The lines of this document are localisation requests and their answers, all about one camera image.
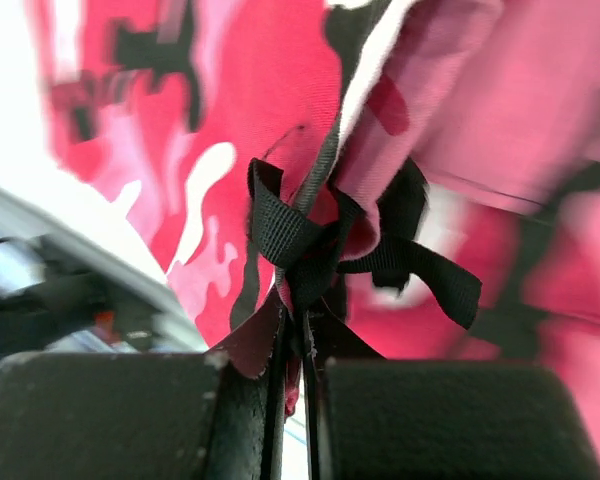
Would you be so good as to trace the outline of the pink camouflage trousers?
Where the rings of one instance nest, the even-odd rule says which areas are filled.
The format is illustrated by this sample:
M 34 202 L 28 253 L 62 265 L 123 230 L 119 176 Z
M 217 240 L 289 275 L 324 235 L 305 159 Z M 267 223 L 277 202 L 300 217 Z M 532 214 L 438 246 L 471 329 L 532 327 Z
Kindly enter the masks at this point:
M 400 27 L 356 100 L 339 165 L 362 205 L 412 158 L 430 184 L 419 234 L 484 284 L 544 316 L 539 357 L 600 427 L 600 192 L 561 209 L 527 272 L 519 221 L 578 166 L 600 161 L 600 1 L 397 1 Z M 349 33 L 364 3 L 30 1 L 50 149 L 104 219 L 68 222 L 170 284 L 208 343 L 264 293 L 247 276 L 249 160 L 283 169 L 290 199 L 338 106 Z

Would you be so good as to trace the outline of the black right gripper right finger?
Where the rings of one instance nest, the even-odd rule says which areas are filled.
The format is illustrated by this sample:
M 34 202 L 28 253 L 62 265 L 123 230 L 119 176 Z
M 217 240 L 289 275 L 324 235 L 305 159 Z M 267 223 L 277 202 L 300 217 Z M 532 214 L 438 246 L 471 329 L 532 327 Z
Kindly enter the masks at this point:
M 600 479 L 551 372 L 388 360 L 330 311 L 301 325 L 313 479 Z

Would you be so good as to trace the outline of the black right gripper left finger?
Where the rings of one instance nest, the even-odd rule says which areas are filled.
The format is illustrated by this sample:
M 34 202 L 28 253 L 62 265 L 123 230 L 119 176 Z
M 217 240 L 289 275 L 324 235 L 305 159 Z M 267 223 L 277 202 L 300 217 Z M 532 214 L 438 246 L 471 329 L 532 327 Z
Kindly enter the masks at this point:
M 204 354 L 21 353 L 0 363 L 0 479 L 277 479 L 276 299 Z

